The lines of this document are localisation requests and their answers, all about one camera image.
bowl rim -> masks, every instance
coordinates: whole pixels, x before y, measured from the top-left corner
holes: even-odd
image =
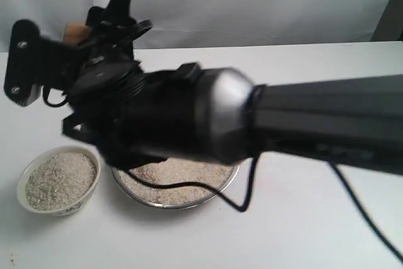
[[[233,165],[233,170],[230,174],[230,176],[227,178],[227,180],[218,188],[218,191],[223,192],[225,189],[227,189],[227,187],[233,182],[233,180],[235,179],[235,177],[238,174],[239,169],[241,168],[241,163],[235,164]],[[131,199],[146,205],[146,206],[150,206],[153,208],[157,208],[157,209],[168,209],[168,210],[181,210],[181,209],[189,209],[189,208],[193,208],[196,206],[199,206],[203,203],[206,203],[208,201],[210,201],[211,199],[215,198],[217,196],[217,194],[210,192],[208,195],[206,195],[205,197],[199,198],[198,200],[192,201],[192,202],[188,202],[188,203],[183,203],[183,204],[161,204],[161,203],[155,203],[155,202],[150,202],[147,201],[146,199],[135,195],[132,191],[130,191],[127,186],[123,183],[122,179],[119,176],[119,169],[115,168],[115,167],[111,167],[111,172],[112,172],[112,176],[115,179],[116,183],[118,184],[119,188],[123,191],[123,193],[125,193],[128,197],[130,197]]]
[[[33,173],[34,170],[38,169],[41,164],[44,162],[48,161],[51,157],[69,152],[69,151],[76,151],[76,152],[82,152],[85,154],[87,157],[90,158],[91,162],[93,162],[96,170],[95,174],[95,179],[91,186],[88,188],[88,190],[85,192],[85,194],[77,199],[76,201],[70,203],[69,205],[59,208],[59,209],[52,209],[52,210],[38,210],[33,208],[29,202],[26,199],[26,193],[25,193],[25,186],[28,183],[29,176]],[[53,149],[50,149],[48,151],[45,151],[38,155],[36,158],[34,158],[23,170],[23,172],[20,174],[20,177],[18,178],[17,182],[17,200],[20,203],[22,207],[24,207],[26,210],[29,210],[30,212],[34,212],[37,214],[54,214],[57,212],[65,211],[68,208],[71,208],[72,206],[75,206],[77,203],[82,202],[95,188],[99,175],[101,174],[101,161],[99,160],[99,156],[95,154],[94,152],[90,151],[89,149],[79,146],[79,145],[65,145],[65,146],[59,146],[55,147]]]

white ceramic bowl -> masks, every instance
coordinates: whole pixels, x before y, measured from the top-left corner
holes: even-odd
[[[28,200],[26,199],[26,194],[25,194],[25,186],[26,183],[28,182],[28,179],[30,178],[30,175],[32,172],[37,169],[39,166],[41,166],[43,163],[48,161],[51,157],[56,156],[57,154],[64,153],[64,152],[80,152],[85,154],[87,157],[90,158],[90,160],[93,162],[96,168],[96,176],[94,183],[91,185],[91,187],[88,189],[88,191],[77,201],[74,203],[71,203],[70,205],[60,208],[60,209],[55,209],[55,210],[37,210],[33,208],[29,203]],[[55,149],[51,149],[47,152],[44,152],[40,156],[36,157],[24,170],[24,172],[21,174],[20,179],[18,180],[17,184],[17,199],[19,203],[26,209],[31,212],[37,213],[37,214],[50,214],[50,215],[68,215],[72,214],[76,211],[78,211],[88,200],[91,198],[91,196],[94,193],[96,183],[98,182],[99,174],[101,172],[101,162],[99,161],[98,157],[93,154],[91,151],[88,149],[85,149],[80,146],[61,146],[57,147]]]

white backdrop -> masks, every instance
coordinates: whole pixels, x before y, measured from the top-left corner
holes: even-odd
[[[107,0],[0,0],[0,50],[12,24],[35,20],[60,37],[67,21],[85,20]],[[132,0],[132,14],[154,30],[138,48],[218,47],[368,41],[388,0]]]

robotic arm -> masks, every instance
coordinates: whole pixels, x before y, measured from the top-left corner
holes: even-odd
[[[168,157],[233,164],[276,151],[403,175],[403,75],[267,86],[197,63],[147,73],[132,41],[151,23],[131,18],[129,4],[91,8],[91,34],[75,47],[18,21],[8,98],[27,106],[42,89],[46,104],[68,103],[63,133],[95,145],[120,169]],[[50,104],[50,89],[65,101]]]

white tabletop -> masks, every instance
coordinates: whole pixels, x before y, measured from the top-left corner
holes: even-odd
[[[293,83],[403,73],[401,42],[221,49],[139,50],[143,68],[183,62],[233,66],[256,83]],[[7,54],[0,54],[0,75]],[[69,109],[41,100],[20,108],[0,94],[0,268],[400,268],[367,228],[326,164],[265,154],[250,209],[219,199],[185,211],[127,198],[102,172],[88,205],[47,217],[17,203],[16,182],[39,153],[72,143],[60,135]],[[343,168],[375,221],[403,249],[403,178]],[[247,163],[227,193],[241,200]]]

